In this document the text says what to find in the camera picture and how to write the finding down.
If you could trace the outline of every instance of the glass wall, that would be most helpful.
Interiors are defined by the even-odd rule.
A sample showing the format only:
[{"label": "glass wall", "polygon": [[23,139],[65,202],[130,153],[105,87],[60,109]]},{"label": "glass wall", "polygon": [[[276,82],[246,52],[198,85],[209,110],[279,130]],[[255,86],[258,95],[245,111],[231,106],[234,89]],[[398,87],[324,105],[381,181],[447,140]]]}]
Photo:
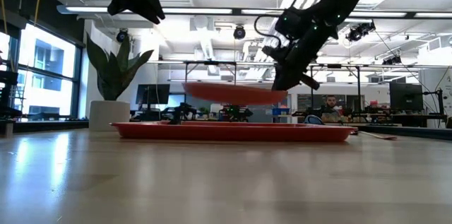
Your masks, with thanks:
[{"label": "glass wall", "polygon": [[75,61],[75,45],[27,25],[20,37],[14,107],[24,114],[70,115]]}]

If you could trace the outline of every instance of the monitor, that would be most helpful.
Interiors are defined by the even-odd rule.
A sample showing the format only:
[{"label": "monitor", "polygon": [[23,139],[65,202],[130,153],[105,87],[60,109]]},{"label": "monitor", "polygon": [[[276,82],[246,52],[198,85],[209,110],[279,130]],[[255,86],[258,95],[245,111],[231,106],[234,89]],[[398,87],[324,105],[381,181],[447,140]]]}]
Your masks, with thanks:
[{"label": "monitor", "polygon": [[138,85],[136,104],[138,104],[140,100],[142,100],[141,104],[168,104],[169,95],[169,84]]},{"label": "monitor", "polygon": [[424,98],[422,86],[410,83],[390,83],[391,109],[422,111]]}]

